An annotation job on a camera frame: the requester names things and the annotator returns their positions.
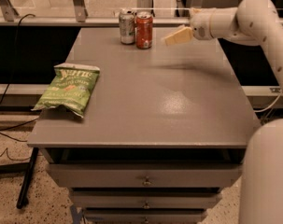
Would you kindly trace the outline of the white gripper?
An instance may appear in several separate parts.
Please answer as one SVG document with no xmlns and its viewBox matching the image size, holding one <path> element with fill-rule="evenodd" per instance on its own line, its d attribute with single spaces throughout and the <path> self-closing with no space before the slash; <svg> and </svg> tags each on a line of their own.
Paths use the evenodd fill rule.
<svg viewBox="0 0 283 224">
<path fill-rule="evenodd" d="M 195 37 L 198 40 L 213 38 L 210 32 L 210 21 L 214 8 L 190 8 L 190 27 L 178 26 L 175 31 L 162 38 L 165 46 L 188 43 Z"/>
</svg>

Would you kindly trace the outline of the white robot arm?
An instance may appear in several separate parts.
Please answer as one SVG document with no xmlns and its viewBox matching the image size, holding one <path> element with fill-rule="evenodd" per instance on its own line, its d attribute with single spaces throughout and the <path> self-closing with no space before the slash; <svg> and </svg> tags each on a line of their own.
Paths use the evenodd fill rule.
<svg viewBox="0 0 283 224">
<path fill-rule="evenodd" d="M 283 98 L 283 24 L 271 0 L 243 0 L 238 7 L 191 8 L 187 26 L 163 38 L 167 46 L 196 38 L 224 38 L 259 46 L 270 64 L 276 87 L 245 87 L 254 97 Z M 283 224 L 283 119 L 261 126 L 246 150 L 239 205 L 239 224 Z"/>
</svg>

